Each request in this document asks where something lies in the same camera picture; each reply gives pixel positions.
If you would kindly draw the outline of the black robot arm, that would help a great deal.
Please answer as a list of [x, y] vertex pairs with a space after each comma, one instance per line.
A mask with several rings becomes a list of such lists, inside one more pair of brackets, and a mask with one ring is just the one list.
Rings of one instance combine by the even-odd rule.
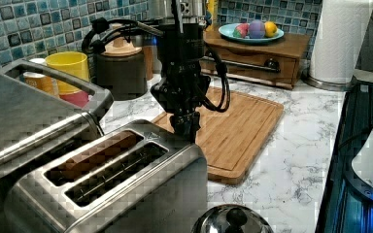
[[153, 0], [152, 16], [157, 19], [157, 58], [161, 81], [151, 93], [165, 112], [175, 133], [194, 142], [200, 129], [196, 111], [204, 102], [210, 78], [201, 74], [204, 56], [203, 0]]

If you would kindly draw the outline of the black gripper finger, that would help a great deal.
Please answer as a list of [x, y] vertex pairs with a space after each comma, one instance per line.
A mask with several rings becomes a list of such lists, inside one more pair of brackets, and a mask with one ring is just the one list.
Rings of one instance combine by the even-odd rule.
[[180, 115], [172, 115], [170, 116], [170, 124], [174, 129], [174, 133], [179, 136], [185, 136], [187, 131], [187, 122], [185, 118]]
[[188, 117], [189, 130], [188, 130], [188, 139], [194, 143], [196, 139], [197, 131], [200, 129], [200, 113], [193, 112]]

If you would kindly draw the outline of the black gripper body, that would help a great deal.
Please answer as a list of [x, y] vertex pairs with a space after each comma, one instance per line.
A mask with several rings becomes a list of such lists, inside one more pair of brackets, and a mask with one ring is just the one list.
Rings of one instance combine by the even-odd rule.
[[151, 94], [167, 113], [186, 115], [198, 106], [193, 89], [207, 82], [201, 77], [199, 63], [204, 55], [203, 26], [186, 23], [183, 33], [175, 25], [160, 29], [164, 35], [156, 39], [156, 45], [161, 81], [153, 85]]

